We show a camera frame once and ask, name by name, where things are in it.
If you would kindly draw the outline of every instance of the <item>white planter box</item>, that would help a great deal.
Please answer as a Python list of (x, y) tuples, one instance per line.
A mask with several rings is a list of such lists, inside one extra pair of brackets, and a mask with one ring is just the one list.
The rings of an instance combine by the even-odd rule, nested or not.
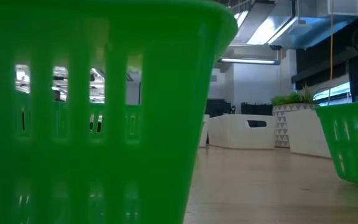
[(291, 152), (331, 158), (323, 128), (314, 110), (287, 112)]
[(204, 121), (203, 121), (203, 130), (201, 132), (200, 137), (200, 143), (198, 144), (198, 147), (206, 147), (206, 137), (208, 135), (208, 121), (209, 121), (209, 115), (204, 115)]
[[(248, 121), (265, 121), (264, 128), (250, 128)], [(275, 117), (225, 114), (209, 119), (209, 144), (230, 149), (273, 149)]]

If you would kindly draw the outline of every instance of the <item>wooden floor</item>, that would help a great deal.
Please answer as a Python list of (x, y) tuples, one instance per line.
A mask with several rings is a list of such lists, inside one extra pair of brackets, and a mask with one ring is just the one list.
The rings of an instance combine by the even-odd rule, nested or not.
[(212, 223), (358, 224), (358, 185), (287, 149), (200, 149), (185, 224)]

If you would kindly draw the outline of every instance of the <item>green plant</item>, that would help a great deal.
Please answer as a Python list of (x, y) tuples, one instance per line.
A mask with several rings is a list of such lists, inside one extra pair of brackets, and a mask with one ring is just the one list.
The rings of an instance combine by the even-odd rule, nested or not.
[(274, 106), (277, 105), (285, 105), (292, 103), (313, 103), (314, 96), (321, 90), (327, 88), (320, 88), (315, 90), (316, 88), (310, 88), (308, 85), (302, 86), (302, 91), (295, 92), (293, 91), (287, 96), (276, 96), (272, 99), (272, 104)]

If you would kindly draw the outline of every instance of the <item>green plastic basket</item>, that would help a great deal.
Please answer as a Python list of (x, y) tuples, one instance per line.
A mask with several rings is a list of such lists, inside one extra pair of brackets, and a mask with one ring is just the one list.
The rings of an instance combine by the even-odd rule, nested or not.
[[(0, 223), (182, 223), (210, 74), (236, 30), (211, 1), (0, 0)], [(30, 68), (28, 102), (15, 64)], [(52, 100), (54, 66), (69, 71), (66, 105)], [(93, 67), (106, 71), (99, 108)], [(142, 71), (136, 113), (129, 67)]]
[(315, 109), (338, 176), (358, 184), (358, 103)]

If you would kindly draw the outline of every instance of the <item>floor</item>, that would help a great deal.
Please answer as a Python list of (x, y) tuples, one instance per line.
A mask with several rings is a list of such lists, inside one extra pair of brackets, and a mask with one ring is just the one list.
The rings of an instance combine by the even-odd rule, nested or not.
[(358, 224), (358, 185), (288, 149), (200, 149), (185, 224), (204, 223)]

